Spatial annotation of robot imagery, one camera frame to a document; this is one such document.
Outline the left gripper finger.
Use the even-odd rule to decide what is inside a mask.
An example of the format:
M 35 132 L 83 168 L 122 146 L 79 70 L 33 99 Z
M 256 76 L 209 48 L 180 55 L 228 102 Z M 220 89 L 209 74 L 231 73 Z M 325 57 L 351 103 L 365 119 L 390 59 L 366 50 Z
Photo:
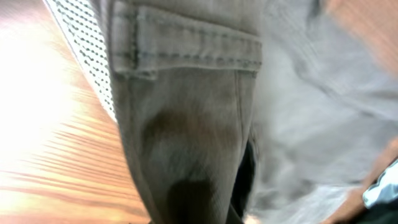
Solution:
M 247 142 L 242 161 L 236 175 L 229 219 L 242 220 L 247 209 L 256 173 L 256 158 L 252 145 Z

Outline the grey shorts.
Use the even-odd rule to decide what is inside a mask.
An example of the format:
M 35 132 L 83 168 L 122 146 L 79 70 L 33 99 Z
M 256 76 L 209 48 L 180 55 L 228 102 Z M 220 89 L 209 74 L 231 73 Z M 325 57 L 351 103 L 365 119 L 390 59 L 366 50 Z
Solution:
M 49 0 L 152 223 L 348 223 L 397 136 L 397 80 L 325 1 Z M 249 142 L 256 173 L 229 219 Z

